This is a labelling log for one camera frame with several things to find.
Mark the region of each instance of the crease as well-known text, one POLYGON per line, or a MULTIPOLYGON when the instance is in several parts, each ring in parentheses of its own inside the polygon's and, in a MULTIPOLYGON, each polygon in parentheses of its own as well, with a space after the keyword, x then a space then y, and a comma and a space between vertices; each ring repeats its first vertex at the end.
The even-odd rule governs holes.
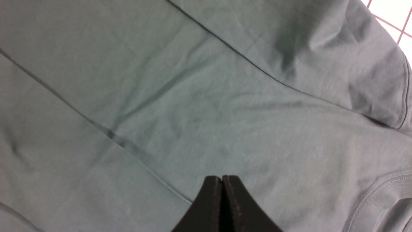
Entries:
POLYGON ((249 105, 241 105, 236 109, 240 110, 250 110, 250 111, 272 111, 278 109, 299 109, 299 108, 323 108, 323 106, 314 105, 314 104, 305 104, 301 100, 293 101, 293 102, 280 102, 280 103, 272 103, 272 102, 265 102, 261 104, 254 104, 253 106, 249 105))
POLYGON ((13 216, 14 218, 18 219, 19 221, 21 221, 23 224, 25 224, 26 226, 28 226, 31 230, 35 231, 35 232, 44 232, 44 230, 38 228, 37 226, 35 226, 30 220, 28 220, 26 217, 24 217, 23 215, 21 215, 19 212, 17 212, 16 210, 14 210, 13 208, 9 207, 8 205, 0 202, 0 210, 3 212, 8 213, 9 215, 13 216))
POLYGON ((165 85, 163 85, 159 90, 157 90, 154 94, 152 94, 150 97, 148 97, 145 101, 140 103, 138 106, 136 106, 134 109, 131 111, 125 113, 124 115, 121 115, 118 119, 117 124, 120 124, 122 121, 126 120, 130 116, 138 113, 141 111, 143 108, 146 108, 153 103, 155 103, 157 100, 159 100, 162 96, 164 96, 166 93, 168 93, 172 88, 175 86, 178 86, 180 83, 182 83, 184 80, 188 79, 190 77, 190 74, 192 74, 195 70, 202 69, 207 66, 208 62, 212 59, 214 59, 216 56, 211 56, 204 60, 201 63, 198 63, 194 66, 191 66, 188 69, 183 70, 182 72, 176 74, 171 80, 166 82, 165 85))
POLYGON ((238 25, 241 26, 242 30, 248 35, 249 40, 251 41, 250 45, 247 46, 245 48, 244 53, 247 54, 249 52, 250 49, 255 48, 256 50, 258 50, 259 52, 261 52, 261 50, 257 47, 256 42, 263 36, 263 34, 265 33, 264 31, 262 33, 260 33, 257 37, 253 36, 252 33, 247 29, 247 27, 242 23, 242 21, 239 19, 239 16, 236 14, 235 10, 232 9, 231 10, 232 14, 234 15, 236 22, 238 23, 238 25))
POLYGON ((195 53, 196 50, 197 50, 199 47, 201 47, 209 38, 210 38, 210 35, 209 35, 208 33, 206 33, 205 35, 203 35, 203 38, 202 38, 199 42, 197 42, 197 43, 193 46, 193 48, 192 48, 191 50, 189 50, 189 51, 187 52, 187 55, 186 55, 187 60, 189 60, 189 59, 191 58, 191 56, 193 55, 193 53, 195 53))
MULTIPOLYGON (((91 125, 93 125, 95 128, 97 128, 100 132, 103 133, 103 130, 107 130, 109 133, 105 134, 107 137, 109 137, 113 142, 115 142, 116 144, 118 144, 119 146, 121 146, 124 149, 124 144, 122 144, 123 142, 129 142, 130 144, 132 144, 134 147, 137 148, 136 145, 134 145, 132 142, 130 142, 129 140, 127 140, 126 138, 123 138, 121 136, 117 136, 115 135, 112 130, 104 127, 103 125, 98 124, 97 122, 93 121, 92 119, 88 118, 87 116, 85 116, 84 114, 82 114, 78 109, 76 109, 72 104, 70 104, 66 99, 64 99, 58 92, 56 92, 51 86, 49 86, 48 84, 46 84, 44 81, 42 81, 40 78, 38 78, 35 74, 33 74, 32 72, 30 72, 29 70, 27 70, 26 68, 24 68, 23 66, 21 66, 19 63, 17 63, 14 59, 12 59, 2 48, 0 48, 0 54, 3 55, 6 59, 8 59, 10 62, 12 62, 14 65, 16 65, 19 69, 21 69, 25 74, 27 74, 30 78, 32 78, 33 80, 35 80, 38 84, 40 84, 41 86, 43 86, 45 89, 47 89, 49 92, 51 92, 52 95, 54 95, 55 97, 57 97, 59 100, 61 100, 64 104, 66 104, 69 108, 71 108, 74 112, 76 112, 78 115, 80 115, 83 119, 85 119, 88 123, 90 123, 91 125)), ((186 201, 187 203, 192 203, 193 201, 185 196, 183 193, 180 193, 176 188, 174 188, 170 183, 168 183, 167 181, 165 181, 162 177, 160 177, 158 174, 156 174, 154 171, 152 171, 139 157, 134 156, 132 154, 130 154, 129 151, 126 150, 126 153, 133 156, 138 162, 140 162, 147 170, 148 172, 154 176, 157 180, 159 180, 164 186, 166 186, 169 190, 171 190, 173 193, 177 194, 178 196, 180 196, 184 201, 186 201)), ((94 160, 93 163, 97 163, 99 159, 101 159, 102 157, 98 157, 97 159, 94 160)), ((5 205, 2 204, 0 202, 0 209, 5 208, 5 205)))
MULTIPOLYGON (((150 56, 146 57, 143 62, 141 62, 141 64, 137 67, 137 70, 143 70, 142 72, 145 72, 145 69, 141 69, 142 67, 147 66, 147 64, 152 61, 154 58, 156 58, 169 44, 171 44, 178 36, 179 32, 181 31, 181 29, 183 28, 184 24, 181 24, 180 27, 176 30, 176 32, 172 35, 172 37, 167 40, 166 44, 164 44, 161 48, 158 49, 154 49, 154 51, 151 53, 150 56)), ((118 35, 116 34, 115 31, 113 31, 111 29, 112 33, 114 33, 114 35, 116 37, 118 37, 118 35)), ((123 41, 120 37, 118 37, 118 39, 124 43, 124 46, 126 46, 127 49, 130 50, 130 52, 135 56, 135 58, 137 58, 137 55, 134 53, 134 51, 128 46, 128 44, 123 41)), ((119 109, 119 113, 122 114, 126 108, 129 106, 131 100, 133 99, 133 95, 135 95, 136 93, 136 89, 133 89, 132 91, 130 91, 130 93, 125 97, 125 101, 123 101, 124 103, 121 105, 120 109, 119 109)), ((122 116, 118 117, 117 119, 115 119, 115 121, 113 122, 113 125, 111 126, 113 131, 116 131, 118 129, 118 127, 120 126, 120 124, 122 123, 123 118, 122 116)))
POLYGON ((340 26, 339 26, 338 30, 332 32, 328 36, 325 36, 323 38, 323 41, 316 41, 316 39, 319 39, 319 37, 316 36, 316 32, 319 32, 319 28, 322 28, 322 24, 324 23, 324 20, 321 19, 318 22, 317 27, 313 28, 312 38, 308 40, 308 47, 312 51, 315 51, 316 49, 321 48, 321 47, 326 47, 326 46, 330 45, 331 42, 333 42, 335 39, 339 39, 339 35, 341 34, 342 30, 344 29, 344 24, 345 24, 345 22, 347 23, 348 17, 346 15, 346 13, 347 13, 347 9, 349 7, 349 1, 345 1, 343 6, 341 6, 340 4, 337 4, 337 6, 336 5, 333 5, 333 6, 345 9, 345 14, 344 15, 339 15, 339 19, 342 20, 342 23, 340 23, 340 26))
POLYGON ((259 65, 255 64, 255 62, 253 62, 253 61, 251 61, 249 58, 247 58, 246 55, 244 55, 242 52, 240 52, 240 51, 238 51, 237 49, 235 49, 235 48, 234 48, 233 46, 231 46, 227 41, 225 41, 224 39, 222 39, 221 37, 219 37, 216 33, 212 32, 210 29, 208 29, 206 26, 204 26, 202 23, 200 23, 198 20, 196 20, 194 17, 192 17, 189 13, 187 13, 184 9, 182 9, 181 7, 179 7, 177 3, 174 3, 174 0, 166 0, 166 1, 169 2, 172 6, 174 6, 177 10, 179 10, 182 14, 184 14, 184 15, 187 16, 189 19, 191 19, 193 22, 195 22, 196 24, 198 24, 202 29, 204 29, 205 31, 207 31, 208 33, 210 33, 211 35, 213 35, 215 38, 217 38, 218 40, 220 40, 224 45, 226 45, 226 46, 227 46, 229 49, 231 49, 233 52, 237 53, 239 56, 241 56, 242 58, 244 58, 248 63, 250 63, 251 65, 253 65, 255 68, 257 68, 259 71, 261 71, 262 73, 264 73, 264 74, 267 75, 268 77, 272 78, 274 81, 280 83, 281 85, 286 86, 286 87, 288 87, 288 88, 290 88, 290 89, 293 89, 293 90, 295 90, 295 91, 297 91, 297 92, 299 92, 299 93, 302 93, 302 94, 304 94, 304 95, 307 95, 307 96, 316 98, 316 99, 321 100, 321 101, 323 101, 323 102, 327 102, 327 103, 329 103, 329 104, 331 104, 331 105, 334 105, 334 106, 337 106, 337 107, 339 107, 339 108, 345 109, 345 110, 347 110, 347 111, 350 111, 350 112, 353 112, 353 113, 356 113, 356 114, 360 114, 360 115, 363 115, 363 116, 365 116, 365 117, 369 117, 368 115, 365 115, 365 114, 363 114, 363 113, 350 110, 350 109, 348 109, 348 108, 346 108, 346 107, 343 107, 343 106, 341 106, 341 105, 338 105, 338 104, 336 104, 336 103, 334 103, 334 102, 331 102, 331 101, 322 99, 321 97, 317 97, 317 96, 311 95, 311 94, 309 94, 309 93, 303 92, 303 91, 301 91, 301 90, 299 90, 299 89, 297 89, 297 88, 294 88, 294 87, 292 87, 292 86, 289 86, 289 85, 283 83, 283 82, 280 81, 280 80, 277 80, 273 75, 269 74, 268 71, 265 71, 265 70, 264 70, 263 68, 261 68, 259 65))
POLYGON ((2 117, 0 117, 0 119, 0 133, 4 134, 7 143, 10 145, 12 154, 23 165, 26 171, 33 172, 33 168, 30 166, 29 162, 19 150, 19 143, 17 142, 16 136, 14 135, 10 127, 8 127, 6 124, 3 125, 4 119, 2 117))

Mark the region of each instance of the black object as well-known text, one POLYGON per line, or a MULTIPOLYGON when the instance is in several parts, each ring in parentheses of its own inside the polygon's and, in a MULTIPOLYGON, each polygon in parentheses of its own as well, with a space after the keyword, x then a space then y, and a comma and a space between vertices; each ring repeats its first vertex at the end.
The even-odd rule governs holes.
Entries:
POLYGON ((202 188, 172 232, 282 232, 235 175, 206 176, 202 188))

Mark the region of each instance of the fabric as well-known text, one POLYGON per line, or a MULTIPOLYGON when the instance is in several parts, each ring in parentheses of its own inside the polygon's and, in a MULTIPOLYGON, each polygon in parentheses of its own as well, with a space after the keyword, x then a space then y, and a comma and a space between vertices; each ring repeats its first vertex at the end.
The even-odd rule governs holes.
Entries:
POLYGON ((6 0, 0 48, 6 231, 171 231, 225 174, 283 231, 411 228, 411 70, 358 0, 6 0))

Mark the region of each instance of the tile floor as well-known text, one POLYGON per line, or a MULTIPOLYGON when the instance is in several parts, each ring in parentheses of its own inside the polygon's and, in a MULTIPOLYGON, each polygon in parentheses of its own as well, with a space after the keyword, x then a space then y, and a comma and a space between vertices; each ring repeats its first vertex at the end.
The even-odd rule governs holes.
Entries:
POLYGON ((412 0, 361 0, 412 63, 412 0))

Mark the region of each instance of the white tile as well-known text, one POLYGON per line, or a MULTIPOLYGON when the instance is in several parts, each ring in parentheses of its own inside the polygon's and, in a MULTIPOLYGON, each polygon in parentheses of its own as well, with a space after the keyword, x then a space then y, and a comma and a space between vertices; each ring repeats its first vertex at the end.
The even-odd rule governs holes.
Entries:
POLYGON ((412 35, 412 15, 409 17, 408 24, 405 27, 405 32, 412 35))
POLYGON ((372 0, 369 10, 399 29, 403 28, 412 0, 372 0))
POLYGON ((412 63, 412 38, 402 35, 402 38, 399 42, 399 47, 402 49, 405 56, 408 58, 408 61, 412 63))
POLYGON ((361 0, 361 1, 365 4, 365 6, 367 6, 369 3, 369 0, 361 0))
POLYGON ((393 38, 395 42, 398 41, 399 36, 400 36, 400 31, 396 30, 392 26, 389 26, 387 23, 383 22, 382 20, 376 19, 383 28, 389 33, 389 35, 393 38))

